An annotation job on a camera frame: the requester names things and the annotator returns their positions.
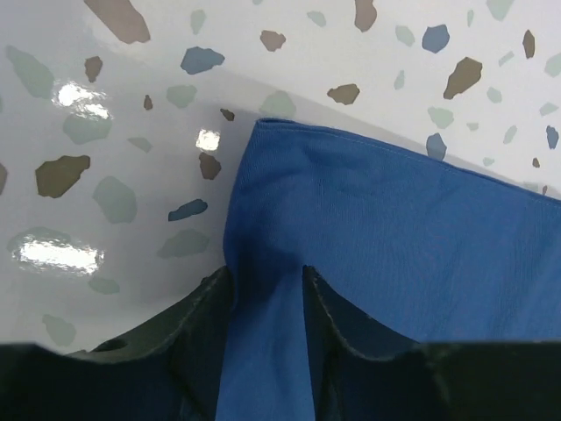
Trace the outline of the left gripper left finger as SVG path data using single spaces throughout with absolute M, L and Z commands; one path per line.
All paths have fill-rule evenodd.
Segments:
M 231 318 L 226 267 L 93 350 L 1 347 L 3 420 L 213 420 Z

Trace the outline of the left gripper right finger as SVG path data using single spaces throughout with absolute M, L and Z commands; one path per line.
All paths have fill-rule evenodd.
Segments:
M 317 420 L 558 420 L 560 344 L 418 343 L 302 270 Z

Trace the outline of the blue surgical cloth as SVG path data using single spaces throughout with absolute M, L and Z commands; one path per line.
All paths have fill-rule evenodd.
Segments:
M 418 343 L 560 344 L 560 203 L 375 139 L 263 118 L 231 194 L 221 420 L 317 420 L 302 270 Z

